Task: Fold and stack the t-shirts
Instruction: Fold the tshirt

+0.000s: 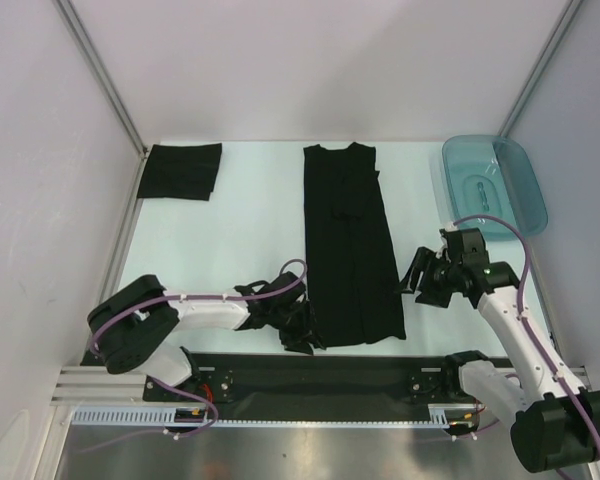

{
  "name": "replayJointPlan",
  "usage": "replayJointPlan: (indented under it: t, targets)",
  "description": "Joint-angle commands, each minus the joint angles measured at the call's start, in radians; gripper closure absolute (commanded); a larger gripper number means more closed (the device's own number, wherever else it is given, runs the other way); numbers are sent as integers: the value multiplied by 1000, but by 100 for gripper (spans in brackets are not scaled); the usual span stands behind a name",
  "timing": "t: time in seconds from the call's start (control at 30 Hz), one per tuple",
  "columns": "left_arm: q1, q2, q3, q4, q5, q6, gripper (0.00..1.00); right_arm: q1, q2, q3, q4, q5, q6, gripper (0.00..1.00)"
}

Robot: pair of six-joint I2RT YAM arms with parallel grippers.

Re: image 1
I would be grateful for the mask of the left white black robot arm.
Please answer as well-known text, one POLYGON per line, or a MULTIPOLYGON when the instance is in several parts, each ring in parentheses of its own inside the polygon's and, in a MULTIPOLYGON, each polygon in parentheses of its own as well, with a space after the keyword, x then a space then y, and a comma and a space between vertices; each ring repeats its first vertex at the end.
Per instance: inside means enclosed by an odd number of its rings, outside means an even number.
POLYGON ((311 355, 325 347, 304 276, 291 271, 209 295, 168 292, 157 276, 143 275, 95 307, 87 324, 90 349, 109 374, 138 371, 179 400, 210 394, 192 352, 172 340, 179 332, 271 327, 286 351, 311 355))

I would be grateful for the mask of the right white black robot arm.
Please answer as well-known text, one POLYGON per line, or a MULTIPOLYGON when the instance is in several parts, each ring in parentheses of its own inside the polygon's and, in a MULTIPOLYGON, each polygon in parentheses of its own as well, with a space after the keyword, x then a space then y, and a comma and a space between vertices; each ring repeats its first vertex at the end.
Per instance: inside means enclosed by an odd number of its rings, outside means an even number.
POLYGON ((491 260, 477 228, 440 232, 442 246, 420 247, 397 288, 418 304, 449 306, 467 299, 498 337, 517 377, 511 381, 477 350, 445 357, 443 393, 473 397, 508 429, 530 473, 600 465, 600 391, 588 390, 539 329, 524 300, 525 274, 491 260))

